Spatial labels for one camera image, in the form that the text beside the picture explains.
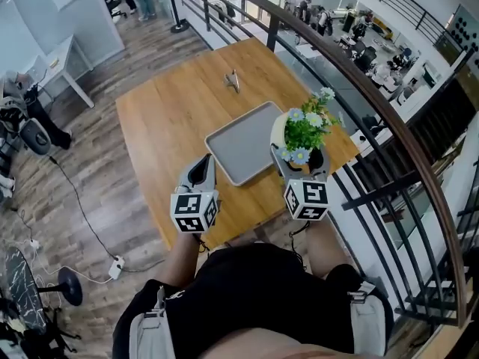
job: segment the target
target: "green leaves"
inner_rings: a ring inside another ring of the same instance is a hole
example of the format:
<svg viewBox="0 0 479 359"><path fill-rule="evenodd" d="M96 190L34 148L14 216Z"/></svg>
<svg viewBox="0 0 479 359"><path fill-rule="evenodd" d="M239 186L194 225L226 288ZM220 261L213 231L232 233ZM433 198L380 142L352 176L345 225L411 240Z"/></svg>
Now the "green leaves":
<svg viewBox="0 0 479 359"><path fill-rule="evenodd" d="M309 112L316 113L322 117L327 116L326 102L317 96L309 97L308 101L301 105L301 110L304 114ZM338 123L334 118L331 119L333 124ZM313 148L320 148L324 144L324 135L329 134L326 122L323 122L324 127L312 126L305 118L299 121L292 121L287 119L286 127L284 128L284 140L286 148L293 152L299 147L304 147L307 150Z"/></svg>

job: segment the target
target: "electrical outlet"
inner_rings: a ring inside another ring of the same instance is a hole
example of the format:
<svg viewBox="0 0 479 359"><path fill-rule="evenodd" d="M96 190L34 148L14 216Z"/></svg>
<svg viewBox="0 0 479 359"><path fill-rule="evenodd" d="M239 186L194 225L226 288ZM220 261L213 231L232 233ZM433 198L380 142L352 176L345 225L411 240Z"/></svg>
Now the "electrical outlet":
<svg viewBox="0 0 479 359"><path fill-rule="evenodd" d="M40 243L36 239L30 239L30 246L35 251L38 251L40 249Z"/></svg>
<svg viewBox="0 0 479 359"><path fill-rule="evenodd" d="M110 270L108 271L108 275L113 279L118 279L121 269L125 265L125 260L122 257L117 255L116 258L117 259L113 261L112 267L110 267Z"/></svg>

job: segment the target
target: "gray tray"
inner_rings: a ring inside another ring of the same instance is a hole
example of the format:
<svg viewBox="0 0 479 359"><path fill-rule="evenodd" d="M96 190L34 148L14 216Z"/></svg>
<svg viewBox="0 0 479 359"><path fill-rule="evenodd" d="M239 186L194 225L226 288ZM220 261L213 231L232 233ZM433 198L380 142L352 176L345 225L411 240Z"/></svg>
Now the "gray tray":
<svg viewBox="0 0 479 359"><path fill-rule="evenodd" d="M233 185L246 183L272 165L269 137L282 113L273 101L266 101L204 139Z"/></svg>

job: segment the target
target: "potted plant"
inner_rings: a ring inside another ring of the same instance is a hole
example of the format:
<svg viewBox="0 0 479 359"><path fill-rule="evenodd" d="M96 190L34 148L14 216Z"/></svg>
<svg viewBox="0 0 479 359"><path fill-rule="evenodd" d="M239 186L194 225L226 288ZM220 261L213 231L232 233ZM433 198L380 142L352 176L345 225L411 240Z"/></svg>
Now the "potted plant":
<svg viewBox="0 0 479 359"><path fill-rule="evenodd" d="M278 147L276 153L283 160L305 165L311 152L324 145L329 127L338 123L329 118L326 109L326 103L334 97L331 88L321 88L320 93L311 95L301 108L292 108L275 120L271 143Z"/></svg>

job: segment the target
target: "wooden handrail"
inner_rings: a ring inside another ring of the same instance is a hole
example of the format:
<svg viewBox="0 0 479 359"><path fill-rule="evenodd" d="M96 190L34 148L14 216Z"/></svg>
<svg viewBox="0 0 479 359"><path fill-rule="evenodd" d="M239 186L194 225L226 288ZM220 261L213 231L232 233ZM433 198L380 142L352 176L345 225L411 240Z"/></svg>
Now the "wooden handrail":
<svg viewBox="0 0 479 359"><path fill-rule="evenodd" d="M448 253L453 266L457 289L457 323L460 327L466 322L466 277L464 275L463 256L454 221L444 193L439 185L433 169L429 165L421 146L416 141L399 114L393 109L385 97L373 85L370 79L349 60L337 46L331 46L316 31L303 21L273 4L268 0L247 0L265 10L272 16L289 25L302 38L317 48L338 70L353 84L369 102L374 111L384 120L391 133L402 143L414 162L415 169L429 195L430 202L436 212Z"/></svg>

